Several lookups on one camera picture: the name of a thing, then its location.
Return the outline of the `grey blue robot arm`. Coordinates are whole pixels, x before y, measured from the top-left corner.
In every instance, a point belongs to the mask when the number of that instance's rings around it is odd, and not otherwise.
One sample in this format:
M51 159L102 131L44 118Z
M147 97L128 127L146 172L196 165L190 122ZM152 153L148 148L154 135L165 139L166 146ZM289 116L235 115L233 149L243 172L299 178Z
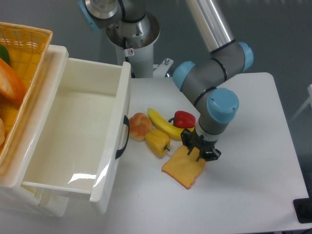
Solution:
M106 30L118 63L130 63L133 78L167 72L164 66L154 67L160 26L145 1L82 0L78 5L94 31ZM173 72L175 85L200 114L195 128L183 130L181 138L189 151L199 150L198 158L213 161L221 154L215 144L239 107L236 94L220 85L248 69L254 55L247 44L236 42L215 0L189 0L187 5L211 59L203 66L186 61Z

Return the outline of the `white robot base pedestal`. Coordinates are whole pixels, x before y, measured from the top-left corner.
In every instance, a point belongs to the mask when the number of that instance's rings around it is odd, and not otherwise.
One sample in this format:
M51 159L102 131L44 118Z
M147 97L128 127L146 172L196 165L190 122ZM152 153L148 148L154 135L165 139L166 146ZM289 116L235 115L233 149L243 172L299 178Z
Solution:
M174 61L165 58L154 63L154 44L160 35L160 25L154 15L146 12L138 22L118 21L106 28L110 42L115 46L117 62L131 65L134 78L163 78L170 76Z

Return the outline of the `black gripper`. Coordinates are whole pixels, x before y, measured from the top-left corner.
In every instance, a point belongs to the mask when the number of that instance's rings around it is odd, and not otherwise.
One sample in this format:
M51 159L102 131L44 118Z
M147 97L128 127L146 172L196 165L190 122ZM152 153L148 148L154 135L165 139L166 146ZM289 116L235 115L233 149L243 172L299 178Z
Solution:
M215 148L215 144L218 141L218 135L210 135L203 132L198 133L196 130L190 131L184 129L180 136L183 145L188 149L187 155L190 155L193 148L199 149L199 155L196 162L200 159L214 161L218 160L221 156L221 152Z

